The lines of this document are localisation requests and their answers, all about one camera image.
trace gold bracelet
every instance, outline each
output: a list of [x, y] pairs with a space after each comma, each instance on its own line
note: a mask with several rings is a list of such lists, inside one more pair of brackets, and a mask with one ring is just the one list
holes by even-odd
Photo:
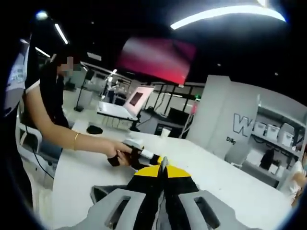
[[79, 133], [76, 134], [75, 139], [73, 140], [73, 150], [76, 151], [76, 139], [78, 137]]

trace fluorescent light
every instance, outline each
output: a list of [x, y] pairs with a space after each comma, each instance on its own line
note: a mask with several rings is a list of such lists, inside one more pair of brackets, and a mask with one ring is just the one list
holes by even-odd
[[257, 0], [259, 2], [259, 4], [263, 7], [267, 6], [267, 0]]
[[20, 41], [22, 42], [22, 43], [25, 43], [25, 44], [29, 44], [26, 40], [24, 40], [24, 39], [20, 39]]
[[96, 59], [98, 61], [101, 61], [101, 56], [97, 55], [97, 54], [92, 54], [90, 52], [87, 52], [88, 57], [92, 58], [92, 59]]
[[40, 11], [35, 15], [38, 20], [45, 20], [48, 17], [48, 14], [45, 11]]
[[68, 44], [68, 41], [67, 41], [66, 37], [64, 36], [63, 32], [61, 31], [59, 24], [56, 23], [56, 24], [54, 24], [54, 26], [56, 27], [56, 29], [57, 29], [59, 35], [61, 36], [61, 38], [63, 39], [64, 43]]
[[44, 52], [43, 50], [41, 50], [40, 48], [35, 47], [35, 49], [36, 49], [38, 52], [40, 52], [41, 54], [47, 56], [48, 58], [50, 57], [49, 54], [45, 53], [45, 52]]
[[221, 8], [215, 8], [212, 10], [203, 11], [195, 15], [189, 16], [185, 19], [182, 19], [174, 24], [171, 24], [171, 27], [172, 29], [176, 30], [182, 26], [199, 21], [201, 19], [213, 18], [213, 17], [233, 14], [233, 13], [260, 14], [260, 15], [270, 16], [270, 17], [279, 19], [284, 22], [286, 21], [285, 18], [277, 11], [274, 11], [268, 8], [264, 8], [261, 6], [246, 5], [246, 6], [228, 6], [228, 7], [221, 7]]

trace laptop screen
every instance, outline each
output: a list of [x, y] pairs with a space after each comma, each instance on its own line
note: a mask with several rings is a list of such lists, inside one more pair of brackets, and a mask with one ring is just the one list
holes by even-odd
[[139, 101], [139, 99], [142, 97], [143, 93], [141, 92], [136, 92], [135, 95], [133, 96], [133, 98], [130, 101], [130, 104], [132, 104], [133, 106], [136, 105], [136, 103]]
[[135, 91], [131, 94], [130, 98], [124, 104], [124, 108], [127, 109], [129, 113], [131, 113], [131, 115], [136, 116], [153, 91], [154, 87], [137, 87]]

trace hand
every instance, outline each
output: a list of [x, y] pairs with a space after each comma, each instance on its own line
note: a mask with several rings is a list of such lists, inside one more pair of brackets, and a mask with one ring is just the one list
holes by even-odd
[[103, 153], [108, 157], [108, 158], [113, 158], [115, 156], [118, 157], [118, 161], [120, 165], [129, 165], [129, 161], [126, 154], [130, 154], [132, 149], [129, 148], [127, 145], [115, 141], [115, 140], [106, 140], [104, 143], [104, 151]]

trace cup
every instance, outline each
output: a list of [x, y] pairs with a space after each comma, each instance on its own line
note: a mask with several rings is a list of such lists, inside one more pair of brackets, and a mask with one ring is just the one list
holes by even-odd
[[168, 137], [168, 135], [170, 134], [171, 130], [167, 129], [167, 128], [162, 128], [162, 132], [161, 132], [161, 135], [160, 137], [162, 138], [166, 138]]

